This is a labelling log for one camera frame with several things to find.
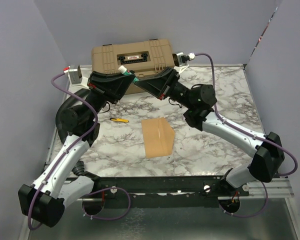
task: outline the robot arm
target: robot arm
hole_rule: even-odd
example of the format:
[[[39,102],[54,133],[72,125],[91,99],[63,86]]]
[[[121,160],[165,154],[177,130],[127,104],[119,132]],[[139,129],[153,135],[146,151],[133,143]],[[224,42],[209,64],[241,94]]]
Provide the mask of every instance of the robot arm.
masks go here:
[[[160,100],[171,98],[188,108],[183,115],[190,127],[217,135],[239,147],[252,157],[251,163],[229,169],[222,177],[219,187],[225,189],[225,191],[233,191],[243,184],[255,180],[262,182],[270,182],[272,180],[284,160],[283,152],[266,142],[244,135],[225,124],[225,121],[252,133],[254,136],[265,137],[281,146],[279,136],[273,132],[268,136],[264,136],[263,133],[244,128],[222,116],[217,117],[212,109],[217,102],[212,85],[194,85],[189,89],[178,82],[180,78],[179,73],[169,67],[163,72],[142,81],[139,81],[134,74],[131,74],[124,67],[121,67],[120,71],[122,74],[102,74],[94,71],[90,78],[87,79],[82,77],[80,68],[70,68],[68,74],[71,85],[90,89],[86,101],[92,105],[96,112],[99,112],[106,102],[116,104],[123,97],[131,83]],[[97,125],[94,131],[66,152],[66,156],[53,170],[53,166],[60,155],[66,151],[67,146],[71,145],[79,138],[78,136],[81,136],[91,128],[94,122],[94,115],[85,105],[64,109],[60,118],[62,129],[69,133],[62,149],[49,167],[31,186],[24,184],[18,192],[22,213],[27,216],[35,192],[44,183],[40,194],[35,199],[32,218],[49,227],[53,227],[58,223],[67,206],[78,198],[89,194],[98,185],[98,179],[100,178],[92,173],[85,172],[72,183],[64,185],[66,178],[80,157],[98,137],[100,124]],[[45,181],[45,175],[52,170],[51,177],[48,181]]]

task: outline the cable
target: cable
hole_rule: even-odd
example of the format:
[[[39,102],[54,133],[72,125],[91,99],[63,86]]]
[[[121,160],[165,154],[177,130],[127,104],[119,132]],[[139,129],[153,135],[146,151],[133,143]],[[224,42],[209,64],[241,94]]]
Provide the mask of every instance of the cable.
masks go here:
[[[210,63],[211,63],[211,71],[212,71],[212,85],[213,85],[213,88],[216,89],[215,67],[214,67],[214,62],[213,62],[211,56],[210,56],[209,54],[207,54],[207,53],[204,53],[204,52],[195,53],[194,55],[195,55],[196,57],[197,57],[197,56],[207,56],[207,57],[209,58]],[[215,115],[216,115],[220,120],[223,119],[223,118],[220,116],[219,112],[218,112],[217,104],[214,105],[214,112],[215,112]],[[291,174],[294,174],[294,173],[297,171],[297,169],[298,169],[298,161],[297,161],[296,157],[295,157],[290,151],[288,151],[287,149],[285,149],[284,147],[282,147],[282,146],[280,146],[280,145],[278,145],[278,144],[276,144],[276,143],[274,143],[274,142],[272,142],[272,141],[270,141],[270,140],[268,140],[268,139],[265,139],[265,138],[262,138],[262,137],[259,137],[259,136],[254,136],[254,135],[251,134],[250,132],[247,132],[247,131],[245,131],[245,130],[242,130],[241,128],[239,128],[239,127],[237,127],[237,126],[235,126],[235,125],[233,125],[233,124],[231,124],[231,123],[229,123],[229,122],[227,122],[227,121],[225,121],[225,124],[228,125],[229,127],[233,128],[233,129],[237,130],[238,132],[240,132],[240,133],[242,133],[242,134],[245,134],[245,135],[247,135],[247,136],[249,136],[249,137],[252,137],[252,138],[254,138],[254,139],[257,139],[257,140],[259,140],[259,141],[263,141],[263,142],[266,142],[266,143],[268,143],[268,144],[271,144],[272,146],[275,146],[276,148],[278,148],[278,149],[280,149],[281,151],[283,151],[283,152],[285,152],[286,154],[288,154],[288,155],[292,158],[292,160],[293,160],[293,162],[294,162],[294,168],[293,168],[293,170],[291,170],[291,171],[289,171],[289,172],[287,172],[287,173],[280,173],[279,176],[281,176],[281,177],[286,177],[286,176],[289,176],[289,175],[291,175]]]
[[[94,117],[95,117],[95,122],[93,123],[92,127],[86,132],[84,133],[82,136],[80,136],[77,140],[75,140],[69,147],[67,147],[67,149],[61,154],[61,156],[58,158],[58,160],[55,162],[55,164],[53,165],[53,167],[51,168],[51,171],[47,173],[47,175],[45,176],[44,178],[44,181],[48,181],[48,179],[50,178],[51,174],[54,172],[54,170],[57,168],[57,166],[59,165],[59,163],[61,162],[61,160],[63,159],[63,157],[69,152],[70,149],[72,149],[79,141],[81,141],[85,136],[87,136],[89,133],[91,133],[95,127],[97,126],[98,124],[98,114],[96,112],[96,110],[94,110],[94,108],[88,103],[86,102],[84,99],[82,99],[81,97],[75,95],[74,93],[72,92],[69,92],[68,90],[66,89],[62,89],[60,86],[58,86],[56,83],[55,83],[55,80],[60,78],[61,76],[65,75],[65,73],[60,73],[58,75],[56,75],[55,77],[53,77],[51,79],[51,83],[52,85],[59,89],[61,92],[64,92],[68,95],[70,95],[71,97],[77,99],[78,101],[82,102],[83,104],[85,104],[93,113]],[[39,225],[33,227],[32,226],[32,223],[31,223],[31,215],[32,215],[32,212],[33,212],[33,209],[34,209],[34,205],[35,205],[35,201],[40,193],[40,191],[42,190],[42,188],[44,187],[44,183],[41,183],[41,185],[38,187],[38,189],[36,190],[36,192],[34,193],[34,196],[31,200],[31,203],[30,203],[30,207],[29,207],[29,212],[28,212],[28,227],[30,230],[37,230],[39,227],[41,227],[42,223],[40,223]]]
[[[98,114],[105,114],[105,113],[107,113],[107,112],[109,112],[110,111],[110,103],[107,101],[105,104],[107,104],[108,106],[109,106],[109,108],[108,108],[108,110],[106,110],[106,111],[103,111],[103,112],[99,112]]]
[[[202,83],[195,84],[191,87],[191,89],[193,89],[194,87],[197,87],[197,86],[203,86],[203,84]]]
[[[252,217],[255,217],[255,216],[259,215],[259,214],[262,214],[262,213],[265,211],[265,209],[266,209],[266,207],[267,207],[267,205],[268,205],[269,196],[268,196],[268,191],[267,191],[266,185],[265,185],[262,181],[261,181],[260,183],[261,183],[261,184],[263,185],[263,187],[264,187],[264,192],[265,192],[265,202],[264,202],[263,207],[262,207],[259,211],[255,212],[255,213],[253,213],[253,214],[250,214],[250,215],[237,215],[237,214],[230,213],[230,212],[226,211],[226,210],[220,205],[220,203],[219,203],[219,207],[223,210],[223,212],[224,212],[225,214],[230,215],[230,216],[232,216],[232,217],[236,217],[236,218],[242,218],[242,219],[252,218]]]
[[[179,108],[182,109],[182,105],[181,105],[181,104],[179,104],[179,103],[171,103],[170,100],[172,100],[172,99],[171,99],[171,98],[168,99],[168,102],[170,103],[170,105],[172,105],[172,106],[179,106]]]
[[[231,202],[233,203],[235,201],[235,197],[239,194],[238,191],[235,191],[235,194],[233,195],[233,197],[231,198]]]
[[[126,194],[126,196],[128,197],[128,207],[127,207],[126,211],[125,211],[122,215],[116,216],[116,217],[110,217],[110,218],[107,218],[107,217],[100,217],[100,216],[96,216],[96,215],[89,215],[89,214],[86,213],[85,206],[82,204],[82,210],[83,210],[83,212],[84,212],[84,215],[83,215],[83,216],[86,216],[86,215],[87,215],[88,217],[91,218],[91,220],[92,220],[92,218],[93,218],[93,219],[99,219],[99,220],[105,220],[105,221],[113,221],[113,220],[121,219],[121,218],[123,218],[125,215],[127,215],[127,213],[128,213],[129,210],[130,210],[130,207],[131,207],[131,198],[130,198],[130,196],[129,196],[129,193],[128,193],[126,190],[124,190],[123,188],[121,188],[121,187],[115,187],[115,186],[113,186],[113,187],[104,188],[104,189],[101,189],[101,190],[98,190],[98,191],[94,191],[94,192],[92,192],[92,193],[89,193],[89,194],[85,195],[85,197],[91,196],[91,195],[94,195],[94,194],[98,194],[98,193],[103,193],[104,191],[111,190],[111,189],[118,189],[118,190],[121,190],[121,191],[123,191],[123,192]]]

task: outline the white connector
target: white connector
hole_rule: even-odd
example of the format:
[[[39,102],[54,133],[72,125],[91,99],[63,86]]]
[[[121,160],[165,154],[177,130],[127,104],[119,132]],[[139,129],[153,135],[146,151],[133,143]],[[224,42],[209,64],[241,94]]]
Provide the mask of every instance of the white connector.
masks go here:
[[[189,61],[196,58],[196,55],[193,52],[189,53],[188,56],[189,56]]]
[[[118,70],[119,70],[119,72],[121,73],[121,74],[124,74],[126,71],[127,71],[127,68],[125,68],[124,66],[120,66],[119,68],[118,68]]]

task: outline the screw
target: screw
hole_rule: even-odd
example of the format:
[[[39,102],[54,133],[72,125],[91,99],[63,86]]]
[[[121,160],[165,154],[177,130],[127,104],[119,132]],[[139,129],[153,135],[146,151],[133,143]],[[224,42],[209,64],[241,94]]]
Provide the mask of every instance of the screw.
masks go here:
[[[113,194],[115,194],[118,191],[118,189],[115,188],[116,186],[112,186],[112,187],[113,188],[110,189],[110,192],[113,193]]]
[[[206,193],[209,193],[210,192],[210,186],[209,185],[205,185],[204,187],[203,187],[203,190],[206,192]]]

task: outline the gray wall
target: gray wall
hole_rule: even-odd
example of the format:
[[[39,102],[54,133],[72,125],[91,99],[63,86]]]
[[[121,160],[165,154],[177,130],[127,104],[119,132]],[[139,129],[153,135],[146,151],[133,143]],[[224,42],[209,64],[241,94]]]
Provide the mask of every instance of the gray wall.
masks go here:
[[[34,2],[0,1],[0,240],[18,239],[18,190],[43,169],[63,98],[50,79],[64,67]]]
[[[290,178],[300,214],[300,0],[283,0],[247,66],[265,131],[281,136],[299,161]],[[286,155],[281,172],[293,168]]]
[[[276,6],[276,0],[34,2],[66,62],[83,65],[91,65],[93,47],[154,38],[168,38],[175,52],[207,52],[217,64],[245,64]]]

